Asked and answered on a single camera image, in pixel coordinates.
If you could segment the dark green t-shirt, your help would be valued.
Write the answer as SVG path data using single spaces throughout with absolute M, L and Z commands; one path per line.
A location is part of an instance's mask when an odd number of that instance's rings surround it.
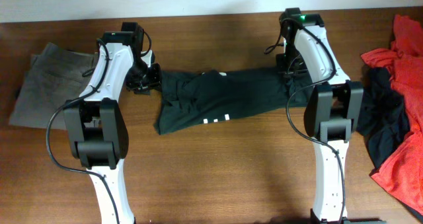
M 162 72 L 161 110 L 155 130 L 165 135 L 200 124 L 304 107 L 311 95 L 308 73 L 286 77 L 276 67 L 241 71 Z

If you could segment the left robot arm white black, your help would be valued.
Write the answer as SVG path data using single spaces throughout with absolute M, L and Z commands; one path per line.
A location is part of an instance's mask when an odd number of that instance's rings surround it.
M 71 154 L 78 170 L 89 175 L 95 188 L 102 223 L 136 222 L 124 180 L 129 149 L 128 130 L 119 107 L 123 89 L 149 94 L 161 88 L 161 69 L 152 49 L 143 49 L 149 35 L 136 22 L 97 40 L 98 61 L 90 81 L 63 107 Z

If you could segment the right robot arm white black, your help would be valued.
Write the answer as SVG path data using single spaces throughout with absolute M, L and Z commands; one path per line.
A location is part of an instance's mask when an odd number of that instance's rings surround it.
M 344 166 L 349 141 L 358 125 L 363 85 L 352 81 L 337 62 L 318 13 L 298 8 L 280 15 L 284 57 L 302 59 L 312 90 L 301 136 L 312 142 L 316 160 L 316 189 L 311 223 L 347 222 Z

